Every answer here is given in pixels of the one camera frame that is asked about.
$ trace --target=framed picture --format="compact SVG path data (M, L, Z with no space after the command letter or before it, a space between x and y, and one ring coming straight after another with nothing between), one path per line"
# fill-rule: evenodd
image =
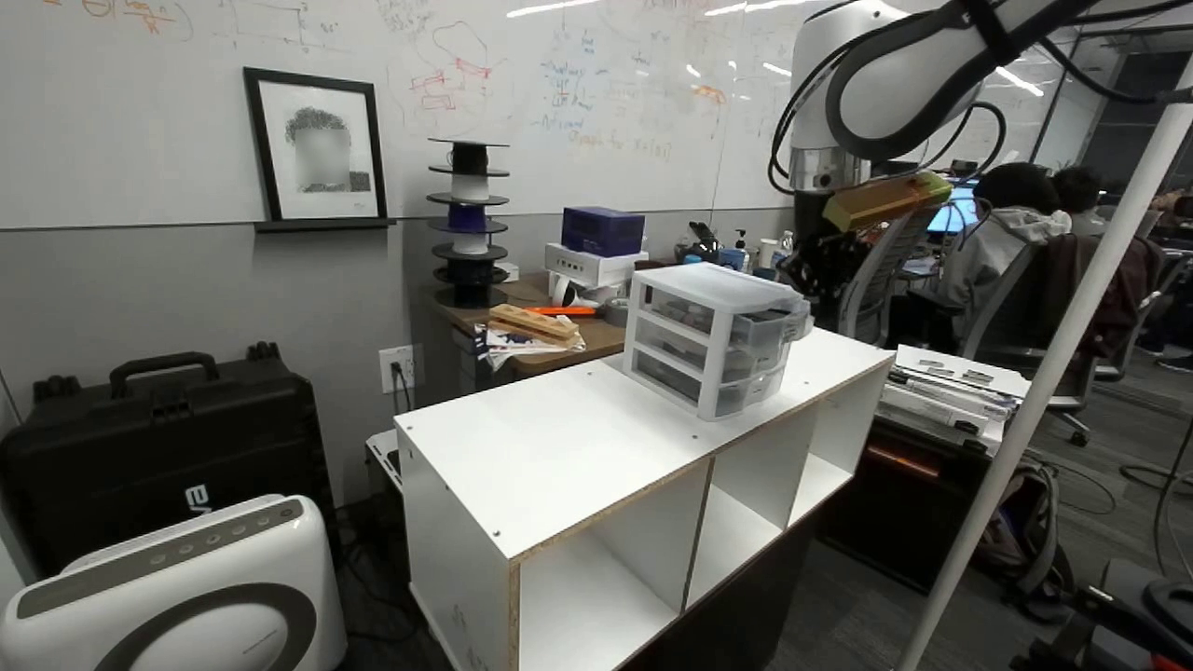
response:
M246 67L265 211L270 219L382 219L367 83Z

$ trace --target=wall outlet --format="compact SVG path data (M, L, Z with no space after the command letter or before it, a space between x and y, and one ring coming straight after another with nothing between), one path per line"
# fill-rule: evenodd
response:
M378 393L393 393L401 379L413 396L418 379L413 379L413 345L382 345L376 349L378 362Z

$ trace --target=black bag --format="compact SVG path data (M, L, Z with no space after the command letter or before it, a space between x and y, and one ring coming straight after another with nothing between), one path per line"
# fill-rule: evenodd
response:
M1067 620L1072 572L1053 528L1059 478L1042 461L1021 461L995 518L975 545L975 565L995 573L1037 624Z
M100 386L57 378L34 400L0 442L0 473L42 573L262 492L300 492L331 513L313 393L275 345L226 365L142 359Z

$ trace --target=white pole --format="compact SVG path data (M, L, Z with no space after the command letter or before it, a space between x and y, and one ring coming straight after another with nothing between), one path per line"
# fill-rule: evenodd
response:
M1186 65L1186 76L1178 83L1178 88L1189 88L1193 84L1193 61ZM1001 492L1007 492L1007 480L1012 478L1012 466L1021 460L1021 450L1028 446L1042 411L1048 411L1048 400L1059 383L1059 378L1067 374L1101 297L1107 293L1107 282L1112 277L1119 271L1122 258L1127 258L1127 245L1129 239L1138 235L1174 154L1181 148L1186 135L1189 135L1189 122L1193 122L1193 104L1169 104L1161 108L1159 114L1159 128L1140 158L1140 169L1133 171L1119 209L1113 209L1113 219L1107 229L1107 239L1096 245L1092 261L1088 261L1088 271L1063 318L1063 326L1053 327L1050 334L1050 345L1048 345L1048 359L1042 365L1037 368L1037 379L1001 441L1001 450L995 455L990 470L984 473L979 488L975 488L975 501L964 513L964 526L954 539L954 547L948 552L944 560L944 572L930 584L930 595L929 595L929 609L922 614L922 627L910 641L910 650L903 651L903 664L898 671L915 671L925 651L929 651L929 641L944 620L944 609L948 600L954 595L964 565L968 565L968 554L987 526L987 518L995 513Z

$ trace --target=monitor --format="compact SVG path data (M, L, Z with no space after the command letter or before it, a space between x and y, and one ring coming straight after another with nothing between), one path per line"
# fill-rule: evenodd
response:
M975 229L971 183L956 183L949 198L934 209L929 235L960 235Z

